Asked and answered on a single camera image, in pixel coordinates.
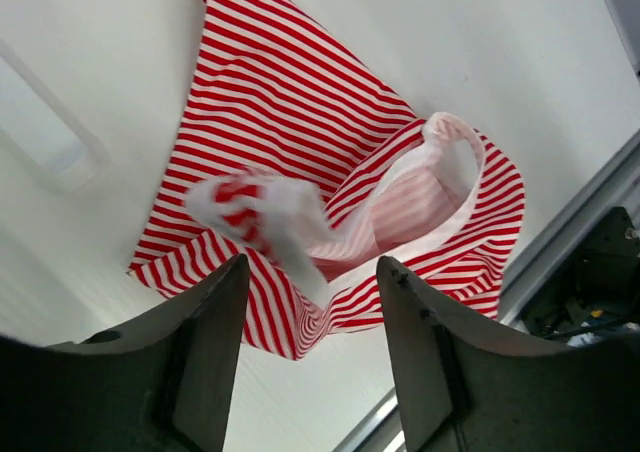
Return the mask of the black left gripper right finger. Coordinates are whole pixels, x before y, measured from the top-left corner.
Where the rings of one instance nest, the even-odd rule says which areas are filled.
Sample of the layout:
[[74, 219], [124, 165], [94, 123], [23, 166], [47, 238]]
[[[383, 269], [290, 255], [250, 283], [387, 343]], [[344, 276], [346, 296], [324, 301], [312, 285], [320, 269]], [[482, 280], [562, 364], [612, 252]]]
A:
[[635, 451], [639, 337], [582, 347], [488, 319], [391, 257], [376, 277], [410, 451]]

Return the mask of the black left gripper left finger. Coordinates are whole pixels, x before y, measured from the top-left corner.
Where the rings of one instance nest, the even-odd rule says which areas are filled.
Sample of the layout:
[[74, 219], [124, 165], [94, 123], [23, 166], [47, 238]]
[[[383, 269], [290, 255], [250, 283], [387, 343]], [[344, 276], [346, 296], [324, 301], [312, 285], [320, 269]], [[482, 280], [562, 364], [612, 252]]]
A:
[[5, 451], [219, 451], [250, 270], [236, 255], [189, 290], [80, 342], [1, 340]]

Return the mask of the red striped tank top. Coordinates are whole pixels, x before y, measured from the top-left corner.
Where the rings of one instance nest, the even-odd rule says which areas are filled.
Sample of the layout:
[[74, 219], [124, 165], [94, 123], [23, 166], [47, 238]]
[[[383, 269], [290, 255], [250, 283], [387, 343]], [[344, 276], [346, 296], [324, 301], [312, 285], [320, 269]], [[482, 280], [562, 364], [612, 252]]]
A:
[[522, 176], [458, 117], [418, 117], [290, 0], [202, 0], [193, 80], [128, 272], [166, 298], [248, 258], [243, 338], [299, 360], [379, 325], [377, 260], [488, 318]]

